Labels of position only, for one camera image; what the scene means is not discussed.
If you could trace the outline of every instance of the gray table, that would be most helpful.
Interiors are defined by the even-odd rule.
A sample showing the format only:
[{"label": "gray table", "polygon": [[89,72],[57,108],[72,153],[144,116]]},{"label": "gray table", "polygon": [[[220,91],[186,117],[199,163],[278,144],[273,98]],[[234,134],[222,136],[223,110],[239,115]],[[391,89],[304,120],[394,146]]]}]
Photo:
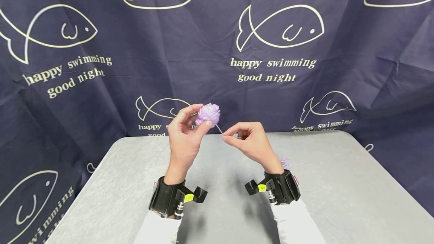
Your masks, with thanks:
[{"label": "gray table", "polygon": [[[328,244],[434,243],[434,219],[352,136],[268,136],[276,153],[291,159],[302,199]],[[117,141],[46,244],[132,244],[168,161],[167,137]],[[249,197],[243,187],[262,173],[220,135],[205,136],[186,185],[199,185],[208,197],[186,205],[179,243],[279,243],[266,196]]]}]

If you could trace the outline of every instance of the purple yarn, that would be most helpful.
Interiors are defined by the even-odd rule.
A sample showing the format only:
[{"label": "purple yarn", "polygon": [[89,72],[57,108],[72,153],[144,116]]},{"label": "purple yarn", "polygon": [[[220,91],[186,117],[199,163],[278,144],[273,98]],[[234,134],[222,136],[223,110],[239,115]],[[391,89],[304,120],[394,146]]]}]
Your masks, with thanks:
[{"label": "purple yarn", "polygon": [[286,170],[288,170],[292,165],[289,159],[280,159],[280,163],[282,164],[282,167]]},{"label": "purple yarn", "polygon": [[211,127],[218,124],[218,121],[220,120],[220,108],[217,105],[209,103],[199,110],[197,113],[196,124],[200,125],[207,120],[212,121]]}]

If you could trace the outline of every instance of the hand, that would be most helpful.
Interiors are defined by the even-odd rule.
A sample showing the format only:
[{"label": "hand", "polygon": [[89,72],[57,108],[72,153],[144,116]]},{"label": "hand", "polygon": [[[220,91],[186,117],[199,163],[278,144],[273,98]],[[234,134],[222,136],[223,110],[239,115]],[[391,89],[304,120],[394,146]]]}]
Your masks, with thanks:
[{"label": "hand", "polygon": [[199,152],[200,142],[211,128],[211,121],[205,121],[194,129],[189,128],[202,107],[203,104],[194,104],[183,108],[168,126],[170,163],[164,178],[167,185],[179,184],[185,180],[188,169]]},{"label": "hand", "polygon": [[238,148],[248,158],[264,167],[266,173],[282,174],[283,167],[271,149],[260,122],[238,122],[223,133],[223,141]]}]

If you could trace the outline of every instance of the wrist sensor device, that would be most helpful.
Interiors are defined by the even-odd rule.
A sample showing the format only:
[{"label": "wrist sensor device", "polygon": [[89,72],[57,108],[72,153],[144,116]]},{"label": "wrist sensor device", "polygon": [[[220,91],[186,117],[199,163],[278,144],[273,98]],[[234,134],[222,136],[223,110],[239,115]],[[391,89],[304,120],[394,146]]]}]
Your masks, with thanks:
[{"label": "wrist sensor device", "polygon": [[175,219],[181,219],[185,203],[189,201],[203,203],[208,194],[200,187],[196,187],[194,192],[191,192],[185,187],[185,180],[177,185],[166,185],[163,181],[164,176],[161,176],[148,207],[149,210],[158,212],[162,218],[175,215]]},{"label": "wrist sensor device", "polygon": [[290,204],[292,201],[300,199],[300,190],[295,177],[289,170],[284,170],[282,174],[264,173],[265,179],[259,184],[251,180],[245,184],[249,195],[258,192],[268,192],[268,199],[271,205]]}]

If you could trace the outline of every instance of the finger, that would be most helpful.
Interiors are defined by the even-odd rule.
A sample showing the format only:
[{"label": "finger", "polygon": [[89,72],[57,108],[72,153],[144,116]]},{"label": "finger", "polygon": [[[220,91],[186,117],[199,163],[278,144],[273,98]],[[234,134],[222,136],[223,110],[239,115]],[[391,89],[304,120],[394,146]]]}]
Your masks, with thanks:
[{"label": "finger", "polygon": [[225,135],[223,135],[222,138],[223,138],[224,142],[226,142],[227,144],[229,144],[229,145],[231,145],[231,146],[233,146],[239,150],[241,150],[241,148],[244,145],[244,141],[242,139],[236,139],[232,136],[225,136]]},{"label": "finger", "polygon": [[246,139],[249,136],[249,132],[246,130],[238,130],[237,138]]},{"label": "finger", "polygon": [[189,118],[189,120],[188,120],[186,126],[187,126],[188,128],[190,128],[190,127],[193,125],[194,121],[196,121],[196,119],[197,119],[197,114],[191,116],[191,117]]},{"label": "finger", "polygon": [[203,107],[203,104],[193,104],[191,106],[185,107],[178,112],[175,118],[170,123],[171,127],[176,127],[178,124],[183,124],[190,115],[192,115],[195,111],[199,110]]},{"label": "finger", "polygon": [[223,135],[225,136],[232,136],[235,133],[237,133],[240,130],[249,130],[252,127],[251,122],[238,122],[235,125],[229,127],[228,130],[226,130]]},{"label": "finger", "polygon": [[211,128],[211,124],[212,124],[212,121],[208,120],[208,121],[203,122],[199,127],[196,127],[195,131],[194,131],[195,139],[201,140],[203,138],[203,136],[205,136],[206,133],[208,133],[209,129]]}]

